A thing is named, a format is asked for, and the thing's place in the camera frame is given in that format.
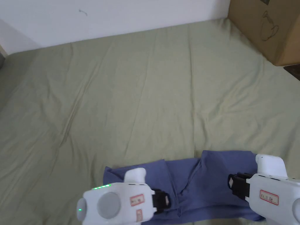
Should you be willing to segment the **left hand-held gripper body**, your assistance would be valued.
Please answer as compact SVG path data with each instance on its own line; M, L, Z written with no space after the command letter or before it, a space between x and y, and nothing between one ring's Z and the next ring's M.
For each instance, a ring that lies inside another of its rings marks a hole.
M157 194L145 182L146 169L134 168L124 181L93 188L77 202L82 225L140 225L159 211Z

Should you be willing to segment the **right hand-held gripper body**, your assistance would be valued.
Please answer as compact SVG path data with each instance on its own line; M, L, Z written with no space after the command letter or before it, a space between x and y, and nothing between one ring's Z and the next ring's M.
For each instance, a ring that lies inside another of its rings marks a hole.
M268 225L300 224L300 181L289 178L282 158L257 154L256 174L236 174L236 196Z

